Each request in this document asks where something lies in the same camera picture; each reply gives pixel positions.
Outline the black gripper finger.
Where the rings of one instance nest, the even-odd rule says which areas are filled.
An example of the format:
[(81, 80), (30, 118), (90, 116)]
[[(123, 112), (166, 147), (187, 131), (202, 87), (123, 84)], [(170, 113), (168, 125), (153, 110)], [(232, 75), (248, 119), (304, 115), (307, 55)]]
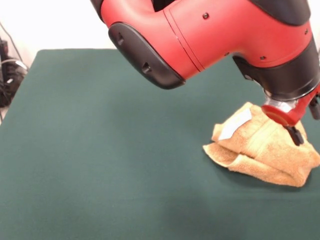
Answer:
[(313, 118), (320, 118), (320, 103), (318, 101), (319, 97), (320, 96), (316, 94), (309, 103), (309, 109)]
[(287, 126), (286, 130), (288, 131), (292, 141), (296, 146), (300, 146), (304, 143), (303, 136), (301, 132), (294, 126)]

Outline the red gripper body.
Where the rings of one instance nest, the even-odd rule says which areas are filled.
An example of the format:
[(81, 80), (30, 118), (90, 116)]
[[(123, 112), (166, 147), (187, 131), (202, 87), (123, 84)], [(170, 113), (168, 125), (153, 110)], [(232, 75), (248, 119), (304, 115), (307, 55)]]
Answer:
[(305, 115), (309, 103), (315, 95), (320, 95), (320, 85), (308, 94), (294, 100), (279, 101), (266, 96), (266, 101), (261, 109), (265, 115), (276, 123), (285, 127), (294, 127)]

